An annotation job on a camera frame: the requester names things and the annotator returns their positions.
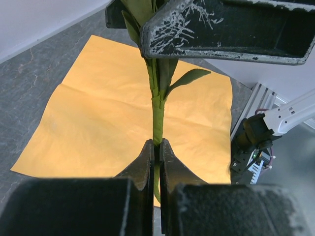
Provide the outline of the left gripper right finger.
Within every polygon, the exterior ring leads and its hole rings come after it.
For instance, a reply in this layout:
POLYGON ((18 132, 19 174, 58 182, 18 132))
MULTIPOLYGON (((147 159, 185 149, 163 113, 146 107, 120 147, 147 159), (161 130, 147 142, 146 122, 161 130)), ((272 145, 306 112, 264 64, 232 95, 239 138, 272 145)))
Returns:
POLYGON ((167 139, 159 151, 161 231, 167 236, 309 236, 292 194, 276 185, 209 184, 167 139))

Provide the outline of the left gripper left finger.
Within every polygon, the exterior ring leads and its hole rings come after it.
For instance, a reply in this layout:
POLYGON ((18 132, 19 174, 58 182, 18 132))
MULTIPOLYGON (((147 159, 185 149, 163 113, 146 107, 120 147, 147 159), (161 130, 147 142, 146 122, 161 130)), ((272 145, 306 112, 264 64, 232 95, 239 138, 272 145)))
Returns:
POLYGON ((20 184, 1 216, 3 236, 151 236, 154 145, 147 140, 111 178, 36 178, 20 184))

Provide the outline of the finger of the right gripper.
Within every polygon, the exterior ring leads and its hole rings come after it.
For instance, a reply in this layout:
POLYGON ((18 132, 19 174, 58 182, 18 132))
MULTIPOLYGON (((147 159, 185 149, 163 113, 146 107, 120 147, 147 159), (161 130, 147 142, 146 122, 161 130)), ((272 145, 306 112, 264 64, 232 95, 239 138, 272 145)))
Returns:
POLYGON ((126 29, 123 12, 140 26, 147 22, 166 0, 111 0, 105 9, 105 23, 109 29, 126 29))
POLYGON ((302 65, 315 45, 312 0, 171 0, 141 28, 147 58, 302 65))

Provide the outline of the mauve purple rose stem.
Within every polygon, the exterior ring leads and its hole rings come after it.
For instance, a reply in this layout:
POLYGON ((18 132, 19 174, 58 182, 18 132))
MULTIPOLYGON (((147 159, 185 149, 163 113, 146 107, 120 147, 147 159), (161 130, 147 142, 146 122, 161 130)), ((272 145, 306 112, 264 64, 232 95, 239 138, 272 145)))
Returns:
MULTIPOLYGON (((123 12, 126 29, 131 40, 140 46, 140 28, 139 25, 128 13, 123 12)), ((162 32, 166 33, 169 38, 179 39, 181 43, 192 38, 192 30, 187 29, 188 22, 180 13, 173 13, 169 20, 166 20, 166 26, 162 32)), ((149 75, 149 85, 151 91, 152 111, 153 111, 153 144, 155 150, 154 165, 154 196, 160 202, 159 192, 159 148, 163 136, 164 108, 169 93, 182 85, 187 85, 200 77, 210 74, 205 69, 192 69, 186 72, 173 85, 172 77, 178 64, 178 59, 150 59, 142 56, 146 63, 149 75)))

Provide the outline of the orange wrapping paper sheet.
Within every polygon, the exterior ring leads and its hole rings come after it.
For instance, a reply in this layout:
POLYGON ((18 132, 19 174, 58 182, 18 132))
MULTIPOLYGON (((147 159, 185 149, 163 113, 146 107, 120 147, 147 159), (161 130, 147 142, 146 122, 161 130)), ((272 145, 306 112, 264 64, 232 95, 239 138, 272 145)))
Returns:
MULTIPOLYGON (((230 183, 232 86, 211 72, 171 91, 163 135, 208 183, 230 183)), ((148 73, 137 48, 91 36, 12 171, 31 177, 113 177, 152 137, 148 73)))

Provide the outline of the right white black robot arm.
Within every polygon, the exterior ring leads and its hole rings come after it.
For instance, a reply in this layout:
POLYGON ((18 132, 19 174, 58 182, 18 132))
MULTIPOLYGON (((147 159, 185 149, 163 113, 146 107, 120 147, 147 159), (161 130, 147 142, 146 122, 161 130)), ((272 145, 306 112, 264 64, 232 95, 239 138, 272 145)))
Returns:
MULTIPOLYGON (((175 88, 204 76, 194 69, 172 82, 180 58, 302 65, 315 46, 312 0, 113 0, 106 25, 127 29, 145 60, 152 93, 154 141, 162 138, 164 106, 175 88)), ((241 119, 232 133, 231 180, 255 183, 270 167, 273 141, 315 114, 310 91, 272 110, 241 119)))

